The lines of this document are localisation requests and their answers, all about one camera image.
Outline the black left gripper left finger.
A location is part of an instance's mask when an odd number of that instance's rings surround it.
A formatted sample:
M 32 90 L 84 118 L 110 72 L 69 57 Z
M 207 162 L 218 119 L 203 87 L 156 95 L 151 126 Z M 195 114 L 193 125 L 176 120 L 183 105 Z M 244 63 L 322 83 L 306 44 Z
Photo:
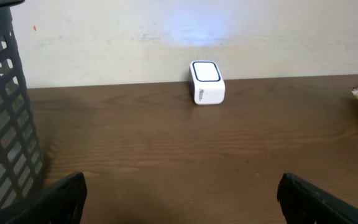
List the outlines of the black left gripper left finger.
M 74 172 L 0 210 L 0 224 L 79 224 L 87 196 L 83 173 Z

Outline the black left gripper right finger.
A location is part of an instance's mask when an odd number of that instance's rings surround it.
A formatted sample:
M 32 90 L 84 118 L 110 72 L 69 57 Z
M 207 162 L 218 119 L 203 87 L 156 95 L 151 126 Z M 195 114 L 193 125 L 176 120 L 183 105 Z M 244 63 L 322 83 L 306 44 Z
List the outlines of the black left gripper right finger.
M 277 200 L 288 224 L 358 223 L 358 208 L 292 173 L 283 174 Z

